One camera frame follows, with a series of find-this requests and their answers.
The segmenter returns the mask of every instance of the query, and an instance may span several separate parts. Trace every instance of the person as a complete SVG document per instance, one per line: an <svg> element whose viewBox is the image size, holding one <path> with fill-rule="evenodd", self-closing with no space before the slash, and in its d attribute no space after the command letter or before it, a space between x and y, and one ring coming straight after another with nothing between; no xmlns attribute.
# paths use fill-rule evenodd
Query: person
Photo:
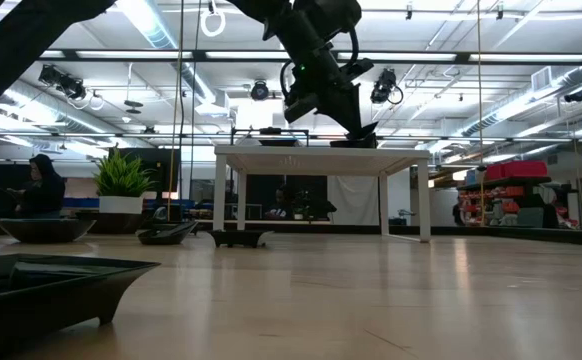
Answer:
<svg viewBox="0 0 582 360"><path fill-rule="evenodd" d="M293 192L285 185L275 192L276 204L264 214L267 220L293 220Z"/></svg>
<svg viewBox="0 0 582 360"><path fill-rule="evenodd" d="M64 199L64 180L55 172L48 156L39 154L29 160L31 180L24 190L8 189L19 200L16 212L25 218L60 217Z"/></svg>
<svg viewBox="0 0 582 360"><path fill-rule="evenodd" d="M453 206L453 221L457 226L464 226L462 220L462 200L458 197L458 203Z"/></svg>

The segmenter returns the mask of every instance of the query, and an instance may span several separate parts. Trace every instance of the table leg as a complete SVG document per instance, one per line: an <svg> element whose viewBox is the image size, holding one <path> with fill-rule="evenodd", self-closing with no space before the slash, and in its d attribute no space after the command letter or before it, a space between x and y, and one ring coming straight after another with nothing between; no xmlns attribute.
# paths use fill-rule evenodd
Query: table leg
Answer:
<svg viewBox="0 0 582 360"><path fill-rule="evenodd" d="M245 228L245 214L247 208L247 174L240 172L238 183L238 230Z"/></svg>
<svg viewBox="0 0 582 360"><path fill-rule="evenodd" d="M382 235L389 235L389 184L386 174L380 175L380 228Z"/></svg>
<svg viewBox="0 0 582 360"><path fill-rule="evenodd" d="M224 197L227 183L227 156L215 160L215 194L213 198L213 230L224 230Z"/></svg>
<svg viewBox="0 0 582 360"><path fill-rule="evenodd" d="M431 240L431 204L429 203L429 160L418 160L418 198L420 202L420 241Z"/></svg>

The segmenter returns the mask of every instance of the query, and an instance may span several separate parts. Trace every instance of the green plant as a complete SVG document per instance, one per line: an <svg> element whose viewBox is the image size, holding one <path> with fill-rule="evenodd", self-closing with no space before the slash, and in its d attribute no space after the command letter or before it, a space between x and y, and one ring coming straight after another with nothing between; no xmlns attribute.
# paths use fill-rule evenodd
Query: green plant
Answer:
<svg viewBox="0 0 582 360"><path fill-rule="evenodd" d="M100 160L100 173L95 175L99 196L140 197L151 188L154 181L149 180L149 170L142 170L142 160L130 161L127 156L115 149Z"/></svg>

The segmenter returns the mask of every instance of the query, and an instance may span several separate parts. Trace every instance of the white planter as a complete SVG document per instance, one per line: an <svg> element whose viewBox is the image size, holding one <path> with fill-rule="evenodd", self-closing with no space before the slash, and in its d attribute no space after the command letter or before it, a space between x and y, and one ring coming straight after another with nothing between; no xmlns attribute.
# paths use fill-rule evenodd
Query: white planter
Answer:
<svg viewBox="0 0 582 360"><path fill-rule="evenodd" d="M142 198L100 196L100 213L142 214Z"/></svg>

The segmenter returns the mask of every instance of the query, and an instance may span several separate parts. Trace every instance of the white table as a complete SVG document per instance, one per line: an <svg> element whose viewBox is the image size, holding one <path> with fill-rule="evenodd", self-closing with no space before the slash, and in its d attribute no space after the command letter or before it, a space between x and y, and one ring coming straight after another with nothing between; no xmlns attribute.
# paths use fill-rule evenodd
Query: white table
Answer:
<svg viewBox="0 0 582 360"><path fill-rule="evenodd" d="M373 176L380 179L380 224L389 234L387 178L418 165L420 241L431 239L429 209L429 152L398 149L344 149L318 147L216 146L213 229L224 229L227 165L239 174L238 230L245 228L247 175Z"/></svg>

